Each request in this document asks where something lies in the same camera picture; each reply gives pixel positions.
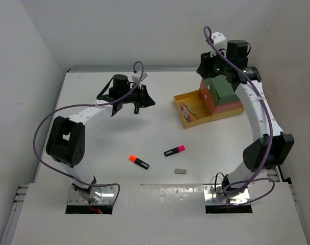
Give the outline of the yellow bottom drawer box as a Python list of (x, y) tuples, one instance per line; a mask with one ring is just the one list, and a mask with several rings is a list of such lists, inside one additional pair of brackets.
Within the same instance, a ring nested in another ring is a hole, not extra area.
[(180, 119), (186, 129), (238, 116), (244, 112), (241, 102), (222, 106), (215, 105), (211, 94), (202, 89), (176, 95), (173, 104), (179, 112)]

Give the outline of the red drawer box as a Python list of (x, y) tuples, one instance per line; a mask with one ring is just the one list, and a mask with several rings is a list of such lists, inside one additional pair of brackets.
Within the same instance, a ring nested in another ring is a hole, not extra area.
[(241, 102), (233, 102), (229, 104), (224, 104), (221, 106), (215, 105), (214, 100), (212, 98), (212, 94), (210, 90), (208, 90), (208, 86), (205, 83), (205, 80), (202, 79), (200, 83), (200, 91), (203, 95), (204, 101), (211, 113), (211, 115), (216, 115), (225, 112), (232, 112), (232, 111), (240, 111), (240, 114), (243, 113), (244, 107)]

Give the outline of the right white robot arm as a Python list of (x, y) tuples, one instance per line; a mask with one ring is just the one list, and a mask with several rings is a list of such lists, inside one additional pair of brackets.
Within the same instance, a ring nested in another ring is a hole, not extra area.
[(223, 193), (243, 191), (261, 172), (282, 165), (287, 158), (294, 137), (286, 134), (276, 122), (263, 91), (258, 69), (248, 66), (249, 43), (244, 40), (208, 40), (211, 51), (201, 54), (197, 73), (204, 79), (219, 75), (226, 77), (247, 114), (253, 142), (243, 151), (242, 163), (222, 182)]

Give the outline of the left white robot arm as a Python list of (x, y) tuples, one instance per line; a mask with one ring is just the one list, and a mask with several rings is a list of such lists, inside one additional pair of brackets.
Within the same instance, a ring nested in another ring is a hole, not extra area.
[(82, 196), (91, 197), (97, 182), (84, 162), (86, 130), (114, 116), (124, 104), (133, 104), (135, 114), (141, 108), (154, 106), (155, 101), (149, 96), (146, 85), (142, 84), (146, 77), (145, 72), (135, 72), (130, 81), (126, 75), (113, 75), (97, 95), (94, 106), (69, 117), (54, 119), (46, 153), (66, 168), (73, 177), (75, 191)]

